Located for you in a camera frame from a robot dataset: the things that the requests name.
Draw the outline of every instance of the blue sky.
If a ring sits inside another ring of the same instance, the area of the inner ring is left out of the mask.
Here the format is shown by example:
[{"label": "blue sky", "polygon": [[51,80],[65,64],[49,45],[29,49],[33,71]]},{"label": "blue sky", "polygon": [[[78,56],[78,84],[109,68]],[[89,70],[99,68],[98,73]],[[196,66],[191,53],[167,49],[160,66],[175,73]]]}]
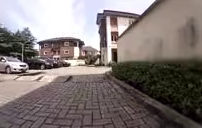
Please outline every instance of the blue sky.
[{"label": "blue sky", "polygon": [[0,23],[13,31],[29,27],[38,41],[72,36],[98,49],[97,13],[108,9],[142,14],[153,1],[0,0]]}]

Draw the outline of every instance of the hedge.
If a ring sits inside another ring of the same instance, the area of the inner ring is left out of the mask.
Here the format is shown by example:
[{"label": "hedge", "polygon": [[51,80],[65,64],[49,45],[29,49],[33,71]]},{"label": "hedge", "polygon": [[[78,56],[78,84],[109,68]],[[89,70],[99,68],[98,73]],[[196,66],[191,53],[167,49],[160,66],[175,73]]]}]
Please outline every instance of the hedge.
[{"label": "hedge", "polygon": [[126,62],[112,66],[112,74],[202,122],[202,62]]}]

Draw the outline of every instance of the white building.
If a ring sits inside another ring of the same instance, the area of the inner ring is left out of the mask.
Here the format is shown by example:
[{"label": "white building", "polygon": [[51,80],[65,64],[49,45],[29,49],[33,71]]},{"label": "white building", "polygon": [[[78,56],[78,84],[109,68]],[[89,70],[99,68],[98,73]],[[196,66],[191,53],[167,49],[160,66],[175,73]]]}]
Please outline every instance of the white building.
[{"label": "white building", "polygon": [[117,38],[139,17],[138,14],[104,10],[97,15],[101,63],[117,62]]},{"label": "white building", "polygon": [[118,62],[202,59],[202,1],[155,1],[117,44]]}]

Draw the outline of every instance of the building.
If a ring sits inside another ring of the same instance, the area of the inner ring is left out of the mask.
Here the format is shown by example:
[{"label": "building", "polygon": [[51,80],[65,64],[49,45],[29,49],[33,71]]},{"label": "building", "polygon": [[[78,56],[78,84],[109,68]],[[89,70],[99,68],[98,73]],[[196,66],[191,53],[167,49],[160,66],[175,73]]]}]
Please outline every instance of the building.
[{"label": "building", "polygon": [[38,42],[40,56],[54,59],[78,59],[84,42],[73,37],[60,37]]},{"label": "building", "polygon": [[84,56],[99,54],[99,51],[91,46],[85,46],[82,49],[83,49]]},{"label": "building", "polygon": [[202,58],[202,1],[156,0],[117,45],[119,62]]},{"label": "building", "polygon": [[111,10],[98,13],[96,24],[99,25],[101,63],[117,62],[116,40],[138,17],[138,14]]}]

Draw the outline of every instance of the white car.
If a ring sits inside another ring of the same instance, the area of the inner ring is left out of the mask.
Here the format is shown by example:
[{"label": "white car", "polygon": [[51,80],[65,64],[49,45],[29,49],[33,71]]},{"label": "white car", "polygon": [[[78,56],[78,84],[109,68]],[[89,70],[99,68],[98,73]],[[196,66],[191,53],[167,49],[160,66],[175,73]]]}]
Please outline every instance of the white car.
[{"label": "white car", "polygon": [[28,64],[21,62],[13,57],[0,57],[0,72],[11,74],[14,72],[26,72],[29,69]]}]

